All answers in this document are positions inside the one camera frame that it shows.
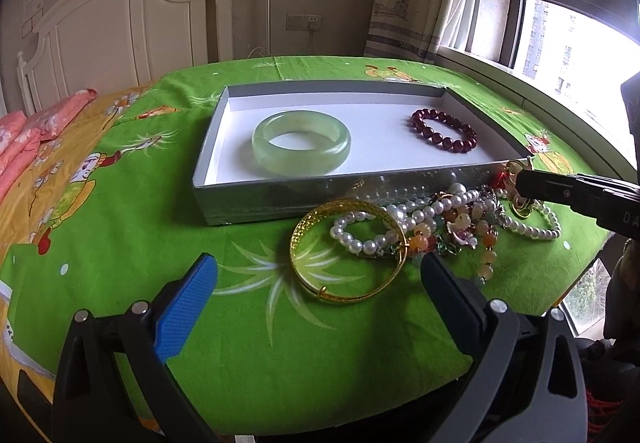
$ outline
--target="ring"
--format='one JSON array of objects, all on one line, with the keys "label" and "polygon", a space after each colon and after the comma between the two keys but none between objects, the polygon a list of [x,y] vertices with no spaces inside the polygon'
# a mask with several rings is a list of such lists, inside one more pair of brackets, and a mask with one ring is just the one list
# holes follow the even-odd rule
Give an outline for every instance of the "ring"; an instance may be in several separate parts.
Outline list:
[{"label": "ring", "polygon": [[[385,282],[383,282],[380,286],[370,291],[369,293],[356,296],[334,295],[333,293],[327,292],[326,286],[322,286],[321,288],[314,286],[305,279],[304,275],[300,273],[299,269],[296,267],[296,254],[298,252],[298,245],[300,244],[300,240],[305,235],[305,233],[321,220],[329,216],[334,216],[335,214],[344,214],[346,212],[351,212],[354,210],[362,210],[369,214],[373,214],[374,216],[382,219],[384,222],[392,226],[391,229],[398,234],[399,240],[398,251],[396,252],[398,257],[398,264],[396,264],[396,268],[393,270],[393,273],[388,277],[388,279],[386,279]],[[325,203],[324,205],[320,205],[319,207],[311,210],[300,220],[300,222],[296,225],[296,228],[293,230],[293,234],[291,236],[291,242],[289,244],[289,260],[296,276],[305,289],[316,295],[319,299],[327,300],[329,302],[347,304],[360,302],[364,299],[373,297],[377,293],[380,293],[382,290],[384,290],[389,284],[391,284],[391,282],[398,276],[398,273],[400,273],[400,270],[404,265],[404,261],[406,261],[408,247],[409,244],[407,243],[404,232],[402,232],[400,225],[395,219],[393,219],[389,212],[387,212],[386,210],[382,210],[382,208],[380,208],[379,206],[367,201],[358,201],[354,199],[338,199],[329,203]]]},{"label": "ring", "polygon": [[[325,139],[317,149],[286,149],[271,143],[287,133],[316,133]],[[351,149],[351,134],[333,116],[317,111],[284,111],[258,124],[251,138],[255,159],[281,176],[320,176],[338,168]]]}]

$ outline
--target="blue gripper pad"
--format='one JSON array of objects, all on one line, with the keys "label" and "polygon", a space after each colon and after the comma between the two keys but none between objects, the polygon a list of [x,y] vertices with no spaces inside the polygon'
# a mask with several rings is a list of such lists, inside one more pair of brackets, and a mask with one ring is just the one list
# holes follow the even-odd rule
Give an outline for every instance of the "blue gripper pad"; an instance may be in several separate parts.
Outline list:
[{"label": "blue gripper pad", "polygon": [[162,363],[180,353],[218,281],[218,264],[203,253],[156,322],[154,350]]}]

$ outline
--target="box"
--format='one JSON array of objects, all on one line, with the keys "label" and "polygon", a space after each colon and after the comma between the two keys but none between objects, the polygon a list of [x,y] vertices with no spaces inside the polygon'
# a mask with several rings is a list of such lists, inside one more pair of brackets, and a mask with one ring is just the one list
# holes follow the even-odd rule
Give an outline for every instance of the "box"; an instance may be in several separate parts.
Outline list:
[{"label": "box", "polygon": [[[469,123],[478,133],[478,146],[462,154],[426,141],[408,122],[420,108],[443,110]],[[324,176],[309,178],[283,178],[263,169],[254,157],[252,134],[263,119],[285,110],[315,110],[338,118],[351,133],[347,160]],[[441,122],[433,128],[460,137]],[[308,139],[294,133],[273,141],[305,148]],[[524,161],[528,155],[507,130],[451,89],[344,80],[246,84],[222,93],[193,188],[206,222],[228,225],[302,216],[343,197],[388,204],[425,197],[453,182],[476,188],[508,160]]]}]

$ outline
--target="dark red bead bracelet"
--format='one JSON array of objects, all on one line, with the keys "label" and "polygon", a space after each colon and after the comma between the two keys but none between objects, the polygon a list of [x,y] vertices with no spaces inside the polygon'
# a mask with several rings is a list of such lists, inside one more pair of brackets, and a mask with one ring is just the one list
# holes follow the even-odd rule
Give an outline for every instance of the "dark red bead bracelet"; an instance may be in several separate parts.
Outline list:
[{"label": "dark red bead bracelet", "polygon": [[[449,136],[442,136],[442,133],[438,133],[424,123],[426,120],[439,120],[448,126],[462,131],[464,134],[464,140],[454,140]],[[463,124],[459,119],[454,116],[447,115],[444,111],[438,111],[436,109],[418,109],[413,115],[411,115],[411,125],[418,133],[422,134],[427,140],[435,144],[442,144],[444,149],[452,149],[453,152],[469,152],[478,144],[478,134],[469,124]]]}]

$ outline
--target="window pane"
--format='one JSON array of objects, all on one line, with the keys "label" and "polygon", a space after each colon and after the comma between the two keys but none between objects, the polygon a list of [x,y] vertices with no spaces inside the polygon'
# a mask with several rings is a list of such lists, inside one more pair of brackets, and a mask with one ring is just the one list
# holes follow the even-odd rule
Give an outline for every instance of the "window pane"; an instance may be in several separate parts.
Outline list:
[{"label": "window pane", "polygon": [[636,166],[620,84],[640,71],[640,46],[558,4],[525,0],[513,74],[587,121]]},{"label": "window pane", "polygon": [[564,297],[564,305],[574,321],[578,334],[584,333],[604,317],[609,280],[604,264],[596,259],[593,266]]}]

